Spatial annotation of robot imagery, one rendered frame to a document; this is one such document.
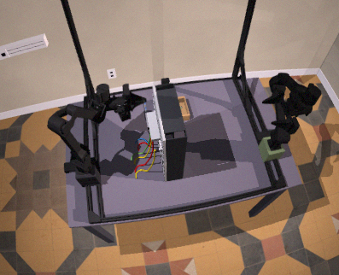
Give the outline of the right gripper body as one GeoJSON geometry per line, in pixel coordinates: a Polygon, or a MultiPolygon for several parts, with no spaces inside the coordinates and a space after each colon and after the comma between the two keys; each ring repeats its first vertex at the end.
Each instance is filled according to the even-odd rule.
{"type": "Polygon", "coordinates": [[[123,88],[122,97],[115,97],[115,95],[113,97],[111,97],[111,108],[115,112],[115,110],[117,110],[117,108],[114,108],[114,106],[116,106],[117,104],[125,102],[126,105],[123,106],[123,107],[126,108],[126,111],[129,114],[129,120],[130,120],[131,119],[131,112],[129,113],[129,111],[132,111],[132,107],[131,107],[131,94],[130,94],[130,90],[129,90],[129,84],[123,84],[122,88],[123,88]]]}

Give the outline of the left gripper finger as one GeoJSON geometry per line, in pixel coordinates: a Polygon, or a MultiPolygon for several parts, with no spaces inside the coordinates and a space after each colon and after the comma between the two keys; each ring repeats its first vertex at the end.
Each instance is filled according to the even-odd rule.
{"type": "Polygon", "coordinates": [[[275,90],[273,92],[273,95],[268,97],[266,100],[262,101],[262,103],[264,103],[264,104],[275,104],[275,102],[278,99],[278,96],[279,96],[278,91],[275,90]]]}
{"type": "Polygon", "coordinates": [[[272,125],[278,126],[282,129],[284,129],[286,132],[289,131],[290,127],[292,127],[293,122],[291,120],[291,118],[289,117],[286,120],[275,120],[271,123],[272,125]]]}

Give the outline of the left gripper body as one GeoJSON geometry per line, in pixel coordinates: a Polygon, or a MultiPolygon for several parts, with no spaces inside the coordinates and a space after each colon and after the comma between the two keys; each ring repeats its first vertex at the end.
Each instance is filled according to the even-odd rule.
{"type": "Polygon", "coordinates": [[[285,94],[283,93],[282,88],[280,86],[275,86],[274,90],[278,90],[278,94],[279,94],[276,103],[280,102],[286,118],[288,119],[290,117],[292,122],[293,122],[293,125],[292,125],[292,127],[290,127],[288,133],[289,133],[289,135],[294,134],[294,133],[296,133],[296,131],[300,127],[299,122],[298,122],[296,117],[298,117],[298,115],[303,114],[303,110],[304,109],[302,111],[298,111],[298,112],[292,113],[293,106],[292,106],[290,101],[288,101],[288,100],[287,100],[287,102],[284,101],[283,97],[284,97],[285,94]],[[295,117],[292,118],[292,116],[295,116],[295,117]]]}

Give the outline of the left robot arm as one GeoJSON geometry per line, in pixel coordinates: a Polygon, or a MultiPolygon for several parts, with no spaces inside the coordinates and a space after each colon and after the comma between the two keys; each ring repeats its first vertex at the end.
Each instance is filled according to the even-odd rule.
{"type": "MultiPolygon", "coordinates": [[[[308,87],[304,85],[299,85],[289,76],[288,73],[279,73],[278,75],[273,76],[269,80],[269,86],[272,93],[275,86],[281,86],[283,93],[285,93],[287,87],[291,92],[287,100],[290,101],[293,106],[292,113],[302,111],[304,109],[303,114],[306,116],[308,116],[313,111],[313,105],[315,105],[321,96],[321,90],[317,86],[309,83],[308,89],[308,87]]],[[[275,109],[276,120],[285,120],[285,114],[280,103],[275,102],[275,109]]],[[[270,133],[270,137],[271,139],[267,139],[267,142],[271,151],[281,149],[281,144],[288,143],[290,140],[289,133],[278,126],[276,126],[274,132],[270,133]]]]}

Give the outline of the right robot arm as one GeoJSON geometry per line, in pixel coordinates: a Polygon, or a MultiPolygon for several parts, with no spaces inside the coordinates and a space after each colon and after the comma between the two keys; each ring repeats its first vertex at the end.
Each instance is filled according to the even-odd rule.
{"type": "MultiPolygon", "coordinates": [[[[126,108],[123,107],[125,105],[126,103],[123,102],[114,106],[114,108],[117,108],[117,110],[115,110],[115,113],[121,114],[122,121],[129,120],[129,114],[126,111],[126,108]]],[[[92,119],[92,121],[100,124],[104,121],[106,112],[111,110],[112,109],[109,86],[107,84],[99,84],[96,87],[96,100],[92,99],[88,108],[82,109],[82,107],[68,104],[65,108],[56,111],[48,119],[47,127],[51,131],[59,135],[64,143],[71,150],[70,162],[72,162],[76,166],[79,171],[79,175],[91,173],[91,153],[88,147],[83,145],[82,143],[79,143],[70,132],[71,128],[74,125],[74,121],[77,117],[79,117],[89,120],[92,119]],[[99,108],[95,108],[94,105],[99,108]],[[68,114],[72,116],[70,121],[61,118],[68,114]],[[79,145],[81,145],[83,148],[79,145]]]]}

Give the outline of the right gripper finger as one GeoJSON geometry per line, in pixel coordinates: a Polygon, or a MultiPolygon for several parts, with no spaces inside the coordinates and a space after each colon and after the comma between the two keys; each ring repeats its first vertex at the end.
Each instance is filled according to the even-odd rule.
{"type": "Polygon", "coordinates": [[[133,105],[131,105],[132,110],[133,110],[136,106],[141,105],[141,104],[143,104],[144,102],[147,102],[147,101],[143,101],[143,102],[135,102],[133,105]]]}
{"type": "Polygon", "coordinates": [[[147,99],[145,97],[138,96],[130,91],[131,94],[131,105],[135,102],[143,102],[146,101],[147,99]]]}

